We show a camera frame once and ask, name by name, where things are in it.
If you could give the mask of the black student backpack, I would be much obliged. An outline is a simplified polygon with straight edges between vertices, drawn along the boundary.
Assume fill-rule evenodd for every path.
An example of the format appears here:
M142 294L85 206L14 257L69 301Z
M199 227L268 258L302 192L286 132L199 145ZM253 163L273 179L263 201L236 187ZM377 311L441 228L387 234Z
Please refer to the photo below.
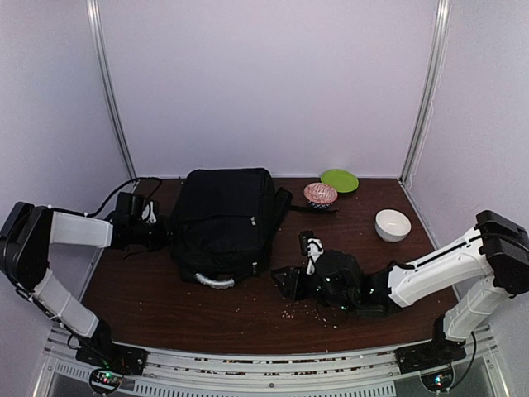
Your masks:
M228 289L269 266L272 243L292 203L264 168L194 170L169 217L169 254L182 281Z

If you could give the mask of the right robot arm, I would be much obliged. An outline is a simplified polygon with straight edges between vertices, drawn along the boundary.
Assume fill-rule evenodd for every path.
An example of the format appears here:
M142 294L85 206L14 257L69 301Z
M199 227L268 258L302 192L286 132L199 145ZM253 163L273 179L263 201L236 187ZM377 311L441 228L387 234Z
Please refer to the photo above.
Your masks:
M411 262L391 261L366 274L351 254L326 250L310 231L300 235L304 267L272 270L281 295L317 299L365 317L399 312L463 280L477 282L436 323L423 356L435 366L455 352L490 314L508 299L528 291L528 232L511 220L484 210L462 237Z

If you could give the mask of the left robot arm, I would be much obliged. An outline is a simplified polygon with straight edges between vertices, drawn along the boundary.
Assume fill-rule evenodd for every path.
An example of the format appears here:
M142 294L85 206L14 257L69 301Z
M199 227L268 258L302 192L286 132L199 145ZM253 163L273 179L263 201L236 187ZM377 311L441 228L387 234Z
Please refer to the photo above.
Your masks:
M89 339L88 355L101 367L113 366L118 348L110 343L104 321L83 306L55 276L50 265L54 245L148 252L165 247L168 218L158 202L139 194L120 193L110 218L63 208L17 202L1 228L1 272L30 301L73 334Z

